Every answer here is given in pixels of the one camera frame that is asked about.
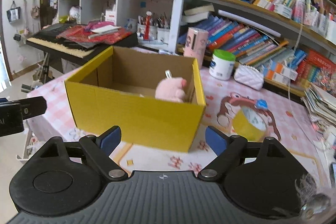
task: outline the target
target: door frame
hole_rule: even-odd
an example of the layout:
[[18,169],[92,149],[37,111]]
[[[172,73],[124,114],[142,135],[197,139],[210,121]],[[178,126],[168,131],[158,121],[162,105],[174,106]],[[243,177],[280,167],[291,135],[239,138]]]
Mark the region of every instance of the door frame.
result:
[[6,46],[5,46],[5,40],[4,40],[4,36],[3,36],[2,0],[0,0],[0,42],[1,42],[2,55],[3,55],[4,61],[5,61],[5,67],[6,67],[6,70],[7,70],[8,78],[9,78],[10,81],[13,81],[13,75],[12,75],[11,70],[9,68],[7,51],[6,51]]

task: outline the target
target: blue sticker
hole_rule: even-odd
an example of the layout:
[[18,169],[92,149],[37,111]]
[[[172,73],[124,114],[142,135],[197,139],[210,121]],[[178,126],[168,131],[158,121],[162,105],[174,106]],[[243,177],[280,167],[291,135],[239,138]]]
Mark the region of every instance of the blue sticker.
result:
[[259,99],[254,105],[257,109],[268,110],[267,102],[265,100]]

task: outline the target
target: gray ribbed surface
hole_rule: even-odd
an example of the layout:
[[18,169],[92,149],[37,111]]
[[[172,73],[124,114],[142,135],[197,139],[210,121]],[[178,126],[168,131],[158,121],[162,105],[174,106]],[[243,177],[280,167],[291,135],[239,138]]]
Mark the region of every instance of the gray ribbed surface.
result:
[[185,172],[135,172],[109,183],[99,199],[71,215],[42,218],[19,213],[10,224],[263,224],[234,207],[216,183]]

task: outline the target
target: white container with green lid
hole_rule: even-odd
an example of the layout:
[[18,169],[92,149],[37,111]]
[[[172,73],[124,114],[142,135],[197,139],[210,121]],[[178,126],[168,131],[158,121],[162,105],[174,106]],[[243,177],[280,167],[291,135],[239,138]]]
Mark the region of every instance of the white container with green lid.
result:
[[236,57],[230,52],[214,50],[210,63],[209,73],[218,80],[227,81],[230,79]]

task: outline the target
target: black circular disc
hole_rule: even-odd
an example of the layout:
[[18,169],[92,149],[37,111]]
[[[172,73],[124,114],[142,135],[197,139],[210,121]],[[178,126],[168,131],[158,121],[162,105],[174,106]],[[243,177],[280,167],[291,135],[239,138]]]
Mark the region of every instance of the black circular disc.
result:
[[273,158],[238,166],[224,180],[224,189],[239,207],[257,216],[283,217],[283,211],[298,214],[300,202],[295,180],[301,173]]
[[61,216],[78,211],[90,204],[100,190],[98,173],[63,157],[28,161],[9,185],[18,210],[39,216]]

